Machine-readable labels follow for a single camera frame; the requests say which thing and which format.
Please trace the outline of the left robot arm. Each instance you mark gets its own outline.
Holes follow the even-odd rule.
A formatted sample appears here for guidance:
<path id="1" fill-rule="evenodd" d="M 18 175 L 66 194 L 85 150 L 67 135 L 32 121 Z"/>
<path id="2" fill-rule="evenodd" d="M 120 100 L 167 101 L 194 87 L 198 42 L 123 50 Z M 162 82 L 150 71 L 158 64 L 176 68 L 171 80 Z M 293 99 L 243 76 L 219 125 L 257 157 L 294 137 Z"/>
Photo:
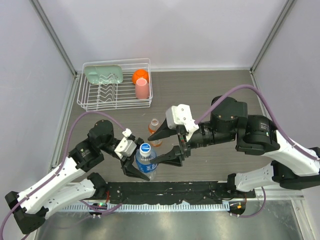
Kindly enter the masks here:
<path id="1" fill-rule="evenodd" d="M 77 183 L 67 185 L 83 176 L 104 160 L 104 153 L 121 163 L 128 177 L 148 180 L 149 178 L 133 166 L 133 161 L 144 140 L 136 138 L 128 128 L 123 129 L 122 139 L 114 137 L 114 127 L 109 120 L 95 123 L 87 138 L 68 152 L 64 160 L 31 187 L 11 191 L 5 196 L 20 231 L 28 235 L 41 227 L 58 210 L 72 202 L 88 198 L 102 199 L 107 192 L 107 183 L 94 172 Z"/>

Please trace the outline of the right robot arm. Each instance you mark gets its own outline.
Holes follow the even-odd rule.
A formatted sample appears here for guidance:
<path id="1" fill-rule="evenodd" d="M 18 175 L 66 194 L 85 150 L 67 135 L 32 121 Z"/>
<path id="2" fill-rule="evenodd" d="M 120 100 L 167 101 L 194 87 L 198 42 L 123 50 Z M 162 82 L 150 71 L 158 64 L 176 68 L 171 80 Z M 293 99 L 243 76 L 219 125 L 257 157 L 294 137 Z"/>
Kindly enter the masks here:
<path id="1" fill-rule="evenodd" d="M 172 106 L 149 141 L 176 135 L 179 144 L 155 158 L 157 164 L 181 166 L 192 149 L 235 142 L 235 149 L 250 156 L 264 156 L 271 162 L 253 171 L 228 175 L 226 193 L 233 198 L 258 187 L 278 185 L 303 190 L 320 184 L 320 150 L 305 148 L 285 138 L 280 129 L 263 115 L 249 115 L 245 102 L 232 97 L 214 98 L 208 121 L 195 123 L 188 105 Z"/>

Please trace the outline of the white blue bottle cap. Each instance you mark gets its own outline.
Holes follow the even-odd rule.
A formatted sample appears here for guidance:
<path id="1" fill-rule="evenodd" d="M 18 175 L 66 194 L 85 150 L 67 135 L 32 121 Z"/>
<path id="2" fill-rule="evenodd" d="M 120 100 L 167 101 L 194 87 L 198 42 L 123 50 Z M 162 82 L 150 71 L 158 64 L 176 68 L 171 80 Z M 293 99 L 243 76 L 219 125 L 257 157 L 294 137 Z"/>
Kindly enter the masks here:
<path id="1" fill-rule="evenodd" d="M 143 143 L 140 145 L 140 149 L 139 151 L 142 153 L 142 154 L 148 154 L 150 153 L 152 150 L 151 148 L 151 145 L 149 143 Z"/>

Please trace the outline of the blue label water bottle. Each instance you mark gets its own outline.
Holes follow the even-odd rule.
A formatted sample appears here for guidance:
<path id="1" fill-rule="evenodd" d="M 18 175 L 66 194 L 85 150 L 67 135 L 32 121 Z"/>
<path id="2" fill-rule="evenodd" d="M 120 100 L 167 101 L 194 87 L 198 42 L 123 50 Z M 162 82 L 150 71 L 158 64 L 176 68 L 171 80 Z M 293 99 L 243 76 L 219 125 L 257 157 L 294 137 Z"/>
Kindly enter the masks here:
<path id="1" fill-rule="evenodd" d="M 150 160 L 157 157 L 156 151 L 151 147 L 151 151 L 147 154 L 140 152 L 140 147 L 135 154 L 135 161 L 138 169 L 145 174 L 151 181 L 154 180 L 156 176 L 156 169 L 158 164 L 153 164 Z"/>

